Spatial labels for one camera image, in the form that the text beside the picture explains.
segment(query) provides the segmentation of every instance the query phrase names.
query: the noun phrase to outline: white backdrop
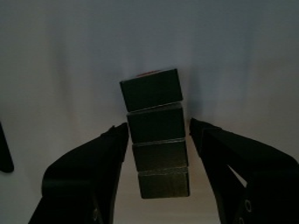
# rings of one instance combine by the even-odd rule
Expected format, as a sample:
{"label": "white backdrop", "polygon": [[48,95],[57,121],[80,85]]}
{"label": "white backdrop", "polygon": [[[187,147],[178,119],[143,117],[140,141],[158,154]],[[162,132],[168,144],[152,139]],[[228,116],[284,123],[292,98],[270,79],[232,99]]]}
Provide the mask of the white backdrop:
{"label": "white backdrop", "polygon": [[[0,222],[28,222],[45,168],[127,121],[119,82],[155,69],[179,69],[186,127],[194,116],[299,160],[298,28],[296,0],[1,0],[0,119],[15,172],[0,173]],[[180,199],[140,199],[128,145],[116,224],[220,223],[187,139]]]}

